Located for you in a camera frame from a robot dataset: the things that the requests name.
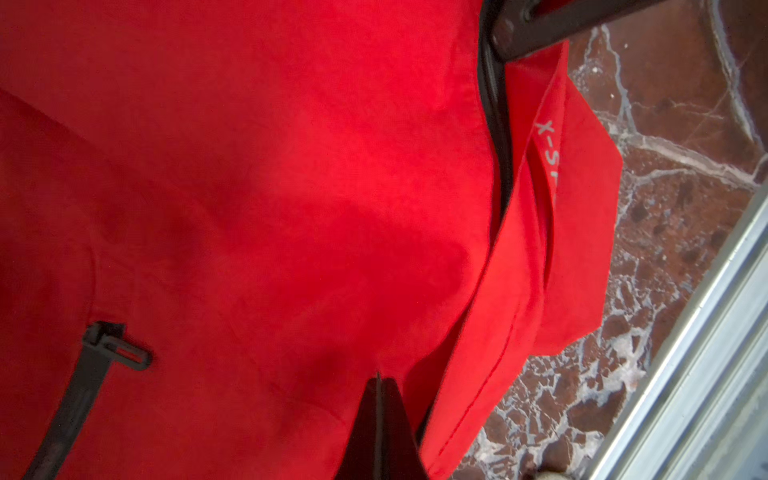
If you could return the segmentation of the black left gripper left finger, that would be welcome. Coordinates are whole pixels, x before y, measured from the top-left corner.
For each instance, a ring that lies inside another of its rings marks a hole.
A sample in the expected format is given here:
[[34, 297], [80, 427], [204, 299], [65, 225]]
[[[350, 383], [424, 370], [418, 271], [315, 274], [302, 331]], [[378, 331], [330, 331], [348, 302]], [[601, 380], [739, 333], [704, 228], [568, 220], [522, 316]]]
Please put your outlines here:
[[378, 377], [365, 385], [336, 480], [378, 478]]

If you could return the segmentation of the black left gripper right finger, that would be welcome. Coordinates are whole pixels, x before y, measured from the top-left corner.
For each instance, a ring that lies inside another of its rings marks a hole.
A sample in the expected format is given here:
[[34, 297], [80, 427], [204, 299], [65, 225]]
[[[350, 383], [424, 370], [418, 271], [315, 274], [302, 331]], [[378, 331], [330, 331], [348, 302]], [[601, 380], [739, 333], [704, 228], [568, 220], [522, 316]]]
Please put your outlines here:
[[379, 478], [428, 478], [393, 379], [379, 380]]

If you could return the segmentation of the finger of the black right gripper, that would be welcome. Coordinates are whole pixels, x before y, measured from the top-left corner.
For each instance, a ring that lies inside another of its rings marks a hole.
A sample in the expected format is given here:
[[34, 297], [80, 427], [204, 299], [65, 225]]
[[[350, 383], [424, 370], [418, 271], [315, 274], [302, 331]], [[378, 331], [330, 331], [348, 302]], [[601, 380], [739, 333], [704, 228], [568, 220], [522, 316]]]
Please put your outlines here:
[[660, 0], [578, 0], [544, 9], [542, 1], [505, 1], [493, 22], [490, 41], [501, 61], [512, 62], [659, 3]]

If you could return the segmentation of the red X-Sport jacket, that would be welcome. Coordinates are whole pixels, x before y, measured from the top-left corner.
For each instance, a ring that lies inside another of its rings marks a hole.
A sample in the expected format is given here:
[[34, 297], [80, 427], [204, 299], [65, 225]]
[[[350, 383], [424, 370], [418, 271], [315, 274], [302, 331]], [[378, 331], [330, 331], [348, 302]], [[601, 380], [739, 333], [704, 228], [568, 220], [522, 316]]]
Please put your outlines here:
[[1, 475], [446, 479], [603, 314], [622, 159], [485, 1], [5, 1]]

